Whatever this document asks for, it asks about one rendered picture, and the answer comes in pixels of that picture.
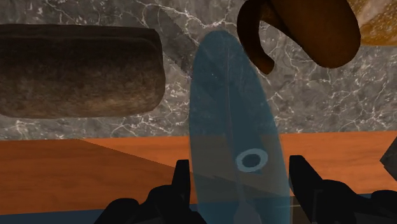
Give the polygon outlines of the orange speckled round object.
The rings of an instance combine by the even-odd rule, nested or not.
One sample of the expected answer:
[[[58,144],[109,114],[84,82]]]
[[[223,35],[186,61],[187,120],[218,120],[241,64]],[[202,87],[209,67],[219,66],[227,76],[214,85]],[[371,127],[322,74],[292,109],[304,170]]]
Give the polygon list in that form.
[[[347,0],[361,33],[361,44],[397,46],[397,0]]]

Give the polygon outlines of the dark grey angular object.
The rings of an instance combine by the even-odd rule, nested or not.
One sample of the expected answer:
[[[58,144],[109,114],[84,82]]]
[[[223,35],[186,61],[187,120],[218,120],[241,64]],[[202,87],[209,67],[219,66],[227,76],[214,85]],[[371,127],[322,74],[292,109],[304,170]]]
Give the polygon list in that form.
[[[385,170],[397,181],[397,144],[392,144],[380,159]]]

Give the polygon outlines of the dark brown bread loaf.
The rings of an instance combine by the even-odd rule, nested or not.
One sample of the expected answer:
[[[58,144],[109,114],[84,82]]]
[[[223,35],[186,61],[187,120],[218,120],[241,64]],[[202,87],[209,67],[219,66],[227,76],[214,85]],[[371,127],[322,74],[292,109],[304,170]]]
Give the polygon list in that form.
[[[154,29],[98,25],[0,25],[0,115],[130,116],[165,93]]]

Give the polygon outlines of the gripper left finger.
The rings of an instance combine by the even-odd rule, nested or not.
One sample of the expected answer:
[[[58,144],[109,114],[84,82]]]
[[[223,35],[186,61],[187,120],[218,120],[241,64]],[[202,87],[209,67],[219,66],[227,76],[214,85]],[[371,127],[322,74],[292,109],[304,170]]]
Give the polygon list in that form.
[[[178,160],[171,184],[150,190],[142,204],[130,198],[112,201],[94,224],[207,224],[190,209],[190,193],[189,161]]]

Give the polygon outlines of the blue translucent bottle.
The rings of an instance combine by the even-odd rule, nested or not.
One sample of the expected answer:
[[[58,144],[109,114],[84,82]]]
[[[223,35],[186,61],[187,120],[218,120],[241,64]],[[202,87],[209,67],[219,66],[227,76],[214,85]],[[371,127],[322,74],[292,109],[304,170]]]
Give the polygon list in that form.
[[[205,35],[193,62],[189,134],[207,224],[290,224],[282,147],[259,78],[237,39]]]

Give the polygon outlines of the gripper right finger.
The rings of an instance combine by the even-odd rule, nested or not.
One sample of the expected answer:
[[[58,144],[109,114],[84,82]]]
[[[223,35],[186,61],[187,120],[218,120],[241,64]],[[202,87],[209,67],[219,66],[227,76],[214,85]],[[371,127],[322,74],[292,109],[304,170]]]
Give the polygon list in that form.
[[[289,182],[312,224],[397,224],[396,191],[361,196],[343,182],[323,179],[301,155],[289,157]]]

